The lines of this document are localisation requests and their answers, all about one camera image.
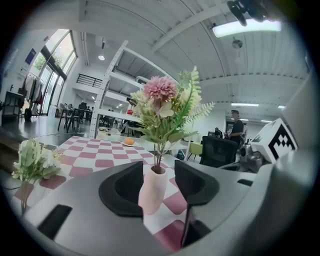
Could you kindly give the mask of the white metal shelf rack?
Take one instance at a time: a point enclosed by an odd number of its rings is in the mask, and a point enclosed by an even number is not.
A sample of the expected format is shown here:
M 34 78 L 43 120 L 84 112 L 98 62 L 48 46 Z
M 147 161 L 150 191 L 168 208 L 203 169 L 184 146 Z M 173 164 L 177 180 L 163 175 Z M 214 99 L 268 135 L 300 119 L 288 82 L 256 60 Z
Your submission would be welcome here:
M 117 80 L 121 81 L 124 84 L 130 84 L 133 87 L 137 89 L 141 89 L 144 85 L 142 83 L 138 83 L 139 80 L 144 80 L 145 82 L 148 82 L 148 79 L 145 75 L 137 74 L 137 75 L 130 75 L 127 72 L 121 71 L 119 69 L 119 66 L 121 64 L 124 64 L 125 62 L 128 62 L 129 59 L 131 59 L 130 66 L 132 66 L 135 62 L 135 60 L 140 60 L 142 62 L 143 66 L 149 66 L 151 67 L 151 71 L 155 71 L 159 73 L 161 76 L 166 76 L 170 78 L 173 81 L 176 81 L 176 79 L 170 75 L 168 72 L 166 72 L 163 68 L 149 60 L 148 58 L 144 57 L 143 55 L 137 53 L 136 51 L 130 49 L 128 47 L 128 40 L 124 40 L 123 43 L 120 45 L 120 47 L 117 49 L 116 53 L 114 54 L 113 58 L 111 59 L 109 65 L 105 69 L 105 73 L 103 76 L 102 83 L 100 85 L 100 88 L 97 92 L 97 97 L 95 98 L 95 104 L 93 108 L 93 114 L 92 114 L 92 120 L 90 123 L 90 130 L 89 130 L 89 136 L 91 138 L 96 138 L 98 135 L 98 125 L 99 125 L 99 118 L 101 115 L 111 116 L 116 119 L 122 119 L 122 120 L 128 120 L 132 122 L 139 122 L 139 118 L 137 118 L 134 115 L 130 114 L 122 114 L 122 113 L 116 113 L 111 112 L 102 109 L 102 106 L 104 104 L 105 98 L 111 98 L 114 100 L 122 101 L 124 103 L 127 102 L 127 98 L 129 98 L 128 95 L 123 96 L 120 92 L 113 92 L 109 89 L 111 80 Z

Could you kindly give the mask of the pink vase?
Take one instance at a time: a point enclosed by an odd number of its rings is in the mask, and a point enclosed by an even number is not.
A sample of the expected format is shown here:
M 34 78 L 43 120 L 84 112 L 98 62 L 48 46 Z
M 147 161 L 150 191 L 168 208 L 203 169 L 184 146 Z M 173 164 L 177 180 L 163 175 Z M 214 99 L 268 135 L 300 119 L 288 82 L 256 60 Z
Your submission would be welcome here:
M 143 215 L 155 213 L 163 202 L 168 182 L 166 170 L 155 165 L 143 177 L 143 185 L 139 191 L 138 205 Z

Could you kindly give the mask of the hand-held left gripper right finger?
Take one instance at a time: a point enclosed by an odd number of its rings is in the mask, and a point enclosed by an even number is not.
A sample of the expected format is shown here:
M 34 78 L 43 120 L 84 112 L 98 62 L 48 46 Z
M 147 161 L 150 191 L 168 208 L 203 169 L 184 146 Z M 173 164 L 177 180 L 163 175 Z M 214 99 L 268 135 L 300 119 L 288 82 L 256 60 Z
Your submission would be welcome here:
M 254 173 L 174 162 L 175 183 L 187 203 L 183 248 L 220 226 L 248 193 Z

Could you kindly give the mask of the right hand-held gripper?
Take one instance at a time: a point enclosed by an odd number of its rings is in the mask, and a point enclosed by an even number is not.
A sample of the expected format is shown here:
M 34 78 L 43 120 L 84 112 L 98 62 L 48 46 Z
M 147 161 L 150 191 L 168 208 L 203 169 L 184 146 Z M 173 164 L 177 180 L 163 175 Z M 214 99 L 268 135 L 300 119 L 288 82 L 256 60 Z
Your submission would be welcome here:
M 281 118 L 266 124 L 240 148 L 239 163 L 257 173 L 261 166 L 275 164 L 279 158 L 298 149 L 298 145 Z

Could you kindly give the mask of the red white checkered tablecloth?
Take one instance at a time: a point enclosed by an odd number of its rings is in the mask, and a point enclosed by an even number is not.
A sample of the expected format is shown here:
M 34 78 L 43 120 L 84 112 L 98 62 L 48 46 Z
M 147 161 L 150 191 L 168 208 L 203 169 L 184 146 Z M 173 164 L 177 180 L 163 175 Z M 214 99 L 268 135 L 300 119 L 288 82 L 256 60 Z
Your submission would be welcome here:
M 125 146 L 115 140 L 98 140 L 72 136 L 58 148 L 60 172 L 50 179 L 31 181 L 20 187 L 10 202 L 21 211 L 21 200 L 27 196 L 27 207 L 34 206 L 53 190 L 76 177 L 92 174 L 107 168 L 131 162 L 143 162 L 143 173 L 147 174 L 154 163 L 154 156 L 142 145 Z M 167 174 L 167 186 L 159 209 L 148 215 L 144 224 L 162 245 L 172 252 L 181 249 L 187 203 L 175 181 L 174 165 L 164 160 L 161 167 Z

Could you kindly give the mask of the clothes rack with garments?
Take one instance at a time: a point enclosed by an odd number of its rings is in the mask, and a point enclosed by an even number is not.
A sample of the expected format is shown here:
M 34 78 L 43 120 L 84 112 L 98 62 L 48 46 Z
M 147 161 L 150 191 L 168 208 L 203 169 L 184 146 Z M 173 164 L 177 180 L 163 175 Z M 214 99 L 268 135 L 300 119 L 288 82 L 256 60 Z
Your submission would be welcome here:
M 22 89 L 24 103 L 21 109 L 24 120 L 30 122 L 32 117 L 40 115 L 41 107 L 44 102 L 44 82 L 33 73 L 29 73 L 23 82 Z

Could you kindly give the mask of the pink flower bouquet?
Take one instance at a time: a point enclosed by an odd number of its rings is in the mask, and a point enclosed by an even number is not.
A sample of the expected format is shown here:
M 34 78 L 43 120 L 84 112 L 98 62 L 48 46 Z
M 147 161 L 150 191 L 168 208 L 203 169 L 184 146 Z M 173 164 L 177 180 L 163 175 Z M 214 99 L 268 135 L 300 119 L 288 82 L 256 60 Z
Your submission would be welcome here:
M 188 126 L 208 116 L 215 107 L 213 101 L 202 103 L 199 72 L 196 67 L 182 71 L 175 82 L 167 76 L 153 76 L 139 91 L 131 94 L 136 103 L 133 115 L 139 118 L 136 131 L 143 139 L 153 143 L 154 164 L 152 171 L 161 174 L 162 156 L 166 145 L 173 146 L 180 140 L 192 137 L 196 131 Z

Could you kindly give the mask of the long black table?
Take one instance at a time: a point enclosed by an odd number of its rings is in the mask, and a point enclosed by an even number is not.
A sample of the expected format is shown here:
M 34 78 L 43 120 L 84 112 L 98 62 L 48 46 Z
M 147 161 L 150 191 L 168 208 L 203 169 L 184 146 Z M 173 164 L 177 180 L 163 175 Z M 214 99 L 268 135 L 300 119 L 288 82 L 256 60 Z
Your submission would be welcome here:
M 84 118 L 87 120 L 91 120 L 92 117 L 92 111 L 89 109 L 85 109 L 85 105 L 81 103 L 80 108 L 73 107 L 72 104 L 67 105 L 66 103 L 60 103 L 59 104 L 59 112 L 60 112 L 60 117 L 59 117 L 59 123 L 57 130 L 60 130 L 60 126 L 62 123 L 62 120 L 64 120 L 64 125 L 63 128 L 66 129 L 66 132 L 68 133 L 70 128 L 73 130 L 75 128 L 78 128 L 80 123 L 84 122 Z

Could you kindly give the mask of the long ceiling light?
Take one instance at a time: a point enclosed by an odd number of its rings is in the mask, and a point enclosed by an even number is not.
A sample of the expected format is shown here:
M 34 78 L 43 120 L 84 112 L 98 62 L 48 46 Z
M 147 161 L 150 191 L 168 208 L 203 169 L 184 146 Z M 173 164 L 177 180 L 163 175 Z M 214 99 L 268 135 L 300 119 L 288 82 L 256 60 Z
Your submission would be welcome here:
M 220 24 L 212 28 L 212 31 L 217 38 L 235 35 L 239 33 L 246 33 L 246 32 L 256 32 L 256 31 L 280 32 L 281 30 L 282 30 L 282 25 L 279 21 L 265 20 L 263 22 L 258 22 L 254 19 L 247 19 L 246 26 L 242 26 L 239 21 L 234 21 L 234 22 L 229 22 L 225 24 Z

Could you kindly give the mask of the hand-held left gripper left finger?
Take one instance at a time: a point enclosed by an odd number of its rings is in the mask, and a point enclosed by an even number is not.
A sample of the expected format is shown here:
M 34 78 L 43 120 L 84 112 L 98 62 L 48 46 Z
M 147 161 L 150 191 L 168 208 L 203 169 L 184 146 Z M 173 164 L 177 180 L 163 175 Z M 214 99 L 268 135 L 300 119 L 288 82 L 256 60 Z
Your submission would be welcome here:
M 143 162 L 72 178 L 25 214 L 39 236 L 63 256 L 168 256 L 148 231 L 138 205 Z

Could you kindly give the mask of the black balcony railing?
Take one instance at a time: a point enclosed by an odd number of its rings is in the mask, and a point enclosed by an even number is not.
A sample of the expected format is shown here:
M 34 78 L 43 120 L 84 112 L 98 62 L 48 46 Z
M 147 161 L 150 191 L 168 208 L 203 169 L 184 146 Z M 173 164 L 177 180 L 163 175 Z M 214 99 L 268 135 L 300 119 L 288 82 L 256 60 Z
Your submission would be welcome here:
M 100 88 L 103 80 L 79 73 L 76 82 L 89 87 Z

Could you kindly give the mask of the white flower bouquet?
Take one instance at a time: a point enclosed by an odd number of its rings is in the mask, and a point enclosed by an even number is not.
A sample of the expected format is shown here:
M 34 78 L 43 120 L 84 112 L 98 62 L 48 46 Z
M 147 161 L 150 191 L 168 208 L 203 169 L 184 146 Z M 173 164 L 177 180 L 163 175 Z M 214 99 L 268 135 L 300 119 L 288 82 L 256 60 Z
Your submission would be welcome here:
M 37 181 L 48 180 L 57 175 L 60 170 L 62 154 L 51 150 L 47 144 L 42 144 L 37 138 L 22 141 L 18 146 L 18 161 L 13 163 L 13 179 L 20 180 L 21 213 L 27 210 L 28 198 L 31 194 L 31 185 Z

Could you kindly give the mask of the black cantilever office chair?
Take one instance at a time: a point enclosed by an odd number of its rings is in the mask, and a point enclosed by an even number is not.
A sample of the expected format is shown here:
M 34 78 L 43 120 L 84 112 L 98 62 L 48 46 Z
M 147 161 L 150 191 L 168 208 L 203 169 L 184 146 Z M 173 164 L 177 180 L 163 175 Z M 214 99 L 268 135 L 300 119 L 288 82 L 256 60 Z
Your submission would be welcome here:
M 215 136 L 202 137 L 200 164 L 219 168 L 235 162 L 238 144 L 234 141 Z

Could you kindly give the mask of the white storage basket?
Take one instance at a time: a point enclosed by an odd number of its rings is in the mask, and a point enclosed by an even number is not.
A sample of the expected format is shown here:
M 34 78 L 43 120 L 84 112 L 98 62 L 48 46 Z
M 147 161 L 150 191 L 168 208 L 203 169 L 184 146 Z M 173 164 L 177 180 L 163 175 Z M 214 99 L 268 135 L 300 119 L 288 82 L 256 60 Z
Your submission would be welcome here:
M 99 127 L 96 139 L 98 140 L 117 140 L 121 133 L 116 128 Z

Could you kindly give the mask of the large glass window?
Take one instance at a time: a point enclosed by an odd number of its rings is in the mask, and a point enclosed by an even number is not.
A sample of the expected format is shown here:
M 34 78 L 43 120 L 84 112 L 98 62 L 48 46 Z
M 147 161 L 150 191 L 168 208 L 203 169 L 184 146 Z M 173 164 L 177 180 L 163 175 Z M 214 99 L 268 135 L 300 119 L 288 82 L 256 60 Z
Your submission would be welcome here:
M 38 77 L 42 83 L 42 104 L 37 113 L 42 116 L 53 115 L 62 97 L 67 75 L 77 60 L 73 32 L 58 29 L 45 41 L 37 54 L 29 74 Z

